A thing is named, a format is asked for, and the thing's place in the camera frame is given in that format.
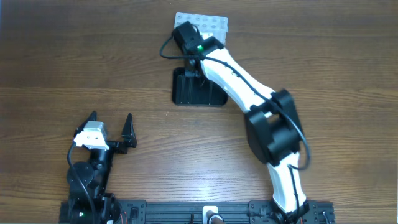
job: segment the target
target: wooden tabletop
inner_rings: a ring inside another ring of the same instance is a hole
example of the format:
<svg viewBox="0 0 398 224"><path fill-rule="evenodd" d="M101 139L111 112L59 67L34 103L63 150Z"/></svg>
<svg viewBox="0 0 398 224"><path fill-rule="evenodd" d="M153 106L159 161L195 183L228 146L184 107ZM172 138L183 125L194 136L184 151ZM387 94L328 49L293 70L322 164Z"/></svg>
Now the wooden tabletop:
<svg viewBox="0 0 398 224"><path fill-rule="evenodd" d="M293 94L312 165L311 200L337 223L395 223L398 152L396 1L2 2L0 222L58 221L67 151L93 111L120 139L132 113L138 146L116 155L108 192L147 201L270 200L243 114L178 107L159 57L176 12L228 17L226 46L261 83ZM178 54L172 44L166 50ZM85 161L76 150L74 161Z"/></svg>

